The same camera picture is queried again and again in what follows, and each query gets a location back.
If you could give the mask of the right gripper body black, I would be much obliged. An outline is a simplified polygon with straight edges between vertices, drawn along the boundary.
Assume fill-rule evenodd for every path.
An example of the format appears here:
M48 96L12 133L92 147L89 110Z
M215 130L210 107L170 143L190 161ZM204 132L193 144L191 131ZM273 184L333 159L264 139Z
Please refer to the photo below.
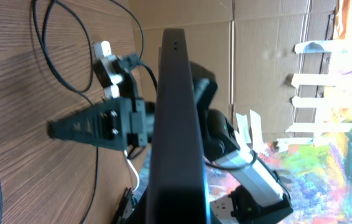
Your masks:
M155 103L142 98L132 99L132 111L129 113L130 131L127 143L130 146L147 146L152 142L154 133Z

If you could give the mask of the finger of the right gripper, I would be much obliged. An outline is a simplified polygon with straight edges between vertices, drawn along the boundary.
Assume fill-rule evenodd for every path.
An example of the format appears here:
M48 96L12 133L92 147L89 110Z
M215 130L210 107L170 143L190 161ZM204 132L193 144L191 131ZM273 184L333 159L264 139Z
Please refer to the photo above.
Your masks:
M115 98L50 121L47 133L53 139L70 140L123 151L131 132L129 114L132 100Z

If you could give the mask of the Samsung Galaxy smartphone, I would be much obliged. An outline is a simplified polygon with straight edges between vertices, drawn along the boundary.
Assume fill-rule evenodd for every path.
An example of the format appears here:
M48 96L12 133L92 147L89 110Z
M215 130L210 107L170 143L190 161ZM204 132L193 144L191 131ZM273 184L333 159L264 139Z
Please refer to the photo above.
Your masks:
M203 144L183 29L164 29L147 223L209 223Z

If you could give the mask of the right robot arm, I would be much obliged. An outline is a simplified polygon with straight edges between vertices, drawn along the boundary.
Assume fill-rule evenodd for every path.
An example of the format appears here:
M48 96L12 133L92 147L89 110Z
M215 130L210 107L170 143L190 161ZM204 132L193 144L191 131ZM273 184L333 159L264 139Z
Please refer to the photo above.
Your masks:
M155 104L137 93L131 73L136 67L137 63L125 60L97 61L94 70L101 86L117 88L119 96L49 122L48 135L122 151L129 160L136 157L152 142L155 121ZM278 173L239 141L222 112L210 109L217 89L213 73L196 63L190 68L206 164L230 172L239 182L229 195L211 203L213 223L277 223L286 218L293 209Z

